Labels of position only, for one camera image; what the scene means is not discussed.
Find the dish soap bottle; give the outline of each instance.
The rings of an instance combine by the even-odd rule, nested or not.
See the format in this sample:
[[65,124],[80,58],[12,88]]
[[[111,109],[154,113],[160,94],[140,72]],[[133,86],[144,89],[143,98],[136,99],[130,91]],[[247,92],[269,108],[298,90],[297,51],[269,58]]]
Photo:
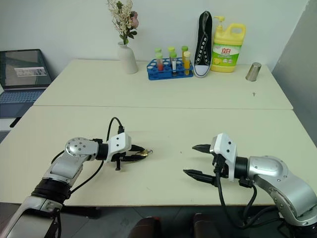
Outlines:
[[[232,23],[225,31],[222,28],[224,16],[216,16],[219,25],[216,27],[212,47],[211,70],[216,72],[233,72],[239,52],[246,35],[246,26],[240,23]],[[232,32],[233,29],[241,29],[240,33]]]

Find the laptop screen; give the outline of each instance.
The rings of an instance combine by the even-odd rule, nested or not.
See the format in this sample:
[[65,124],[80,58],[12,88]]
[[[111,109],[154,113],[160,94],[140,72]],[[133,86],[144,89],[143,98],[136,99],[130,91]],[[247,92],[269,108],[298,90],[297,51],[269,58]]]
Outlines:
[[4,90],[46,88],[51,82],[40,50],[0,52],[0,84]]

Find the laptop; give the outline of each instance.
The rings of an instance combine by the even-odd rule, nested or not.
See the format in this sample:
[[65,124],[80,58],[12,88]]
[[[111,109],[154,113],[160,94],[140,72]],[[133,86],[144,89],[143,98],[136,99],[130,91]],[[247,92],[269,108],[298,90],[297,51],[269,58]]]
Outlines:
[[0,118],[18,118],[50,85],[41,50],[0,51]]

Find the pink flower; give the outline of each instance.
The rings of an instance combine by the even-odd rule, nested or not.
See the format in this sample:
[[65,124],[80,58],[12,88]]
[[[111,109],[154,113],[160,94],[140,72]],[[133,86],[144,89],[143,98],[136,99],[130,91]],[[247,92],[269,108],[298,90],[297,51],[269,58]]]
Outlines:
[[132,27],[136,29],[139,26],[139,20],[138,20],[138,13],[136,11],[131,12],[131,21],[132,21]]

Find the robotic arm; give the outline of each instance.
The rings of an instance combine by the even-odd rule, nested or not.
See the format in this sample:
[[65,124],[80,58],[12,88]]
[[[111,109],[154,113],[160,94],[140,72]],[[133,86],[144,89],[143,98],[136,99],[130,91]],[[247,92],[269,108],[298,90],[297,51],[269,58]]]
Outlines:
[[85,161],[120,160],[135,161],[147,154],[125,156],[128,151],[145,151],[142,147],[131,145],[131,137],[125,132],[112,137],[107,144],[101,139],[88,140],[76,137],[67,141],[64,153],[56,158],[36,186],[13,215],[0,238],[50,238],[55,237],[58,217],[70,189],[83,169]]
[[[193,149],[214,156],[214,172],[230,181],[239,179],[239,184],[253,184],[265,190],[276,204],[285,222],[297,232],[314,234],[317,237],[317,197],[312,188],[292,174],[286,164],[273,156],[250,158],[237,157],[236,144],[225,133],[214,137],[211,145],[197,145]],[[184,170],[196,180],[218,186],[214,176],[200,171]]]

